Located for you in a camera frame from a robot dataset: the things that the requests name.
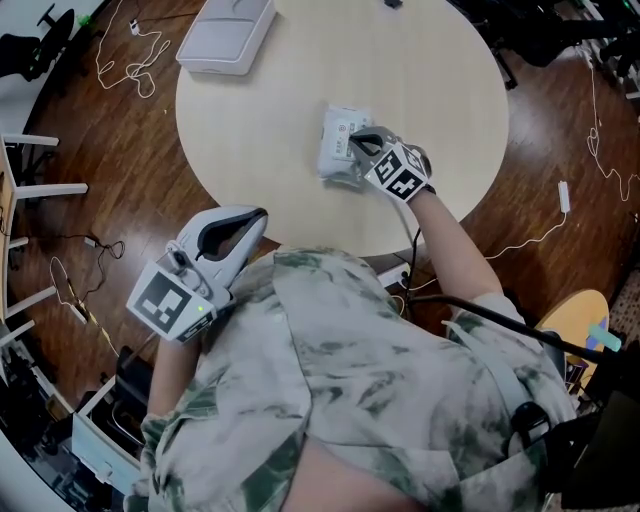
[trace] table top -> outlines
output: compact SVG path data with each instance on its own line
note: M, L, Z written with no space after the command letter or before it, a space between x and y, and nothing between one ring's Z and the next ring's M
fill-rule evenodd
M266 236L287 246L408 248L417 224L406 206L316 176L333 104L370 108L375 124L423 147L438 195L464 218L495 179L509 125L502 77L473 26L446 0L275 3L249 74L180 73L180 140L211 196L265 208Z
M595 347L588 346L589 326L600 325L609 329L609 305L607 299L596 290L582 290L570 295L557 304L536 326L536 329L551 329L568 343L578 347L593 348L599 352L604 350L600 343ZM581 379L584 388L596 369L596 364L585 361L587 368Z

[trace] plug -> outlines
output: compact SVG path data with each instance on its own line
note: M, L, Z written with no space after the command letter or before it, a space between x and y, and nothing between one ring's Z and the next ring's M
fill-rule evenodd
M569 213L571 211L571 203L569 202L569 186L566 181L558 182L558 195L560 196L560 211Z
M140 26L138 25L138 20L133 19L129 22L129 28L131 29L131 34L137 36L140 34Z

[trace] green and white shirt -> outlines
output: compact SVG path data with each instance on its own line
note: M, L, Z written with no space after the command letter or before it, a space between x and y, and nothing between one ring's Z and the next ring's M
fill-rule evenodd
M129 512L279 510L307 438L429 509L540 508L542 442L522 450L486 366L455 335L403 320L362 260L280 250L232 291L238 306L175 411L143 423ZM475 302L521 321L502 295ZM501 354L552 425L574 417L536 341L453 321Z

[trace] wooden floor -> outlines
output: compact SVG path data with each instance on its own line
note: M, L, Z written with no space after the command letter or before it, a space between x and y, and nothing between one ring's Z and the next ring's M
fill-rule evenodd
M98 18L106 27L117 2ZM124 0L107 41L101 63L117 65L105 79L114 80L126 63L148 51L148 38L132 38L128 20L197 11L201 0ZM84 181L86 196L42 201L26 211L15 235L93 233L103 243L126 242L119 261L105 258L108 279L89 296L88 305L110 332L116 347L132 347L148 331L125 309L127 297L145 262L158 258L167 240L200 210L215 205L192 173L180 146L174 97L179 67L175 53L192 18L142 22L143 30L160 29L172 46L151 68L157 91L148 100L128 82L105 91L95 76L97 40L87 52L86 78L76 77L64 98L53 96L36 116L33 133L54 135L61 144L48 166L46 182ZM496 254L506 245L539 237L562 219L557 182L569 184L572 210L563 228L540 245L509 252L492 262L505 287L515 292L522 307L542 316L554 303L582 288L609 296L619 278L634 232L631 213L638 209L640 184L631 199L620 200L618 183L605 181L587 151L586 136L593 126L589 69L568 50L546 69L524 64L507 55L520 86L508 93L510 141L498 177L481 204L463 221L483 253ZM602 120L601 161L615 165L623 177L638 172L637 121L620 91L596 76L598 109ZM265 244L264 250L275 245ZM28 246L21 268L11 272L10 286L22 299L47 286L49 261L58 256L80 294L99 280L98 251L82 239L40 241ZM408 253L376 258L378 270L408 258ZM423 272L414 284L430 278ZM437 286L425 288L434 292ZM419 309L416 323L433 327L437 312ZM57 366L58 387L72 404L96 389L100 372L112 375L115 356L97 329L82 326L55 297L28 310L36 321L33 332Z

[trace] white container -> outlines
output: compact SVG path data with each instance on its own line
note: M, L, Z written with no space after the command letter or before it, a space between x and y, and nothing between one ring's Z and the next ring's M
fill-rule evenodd
M208 0L176 59L189 71L246 75L275 15L274 0Z

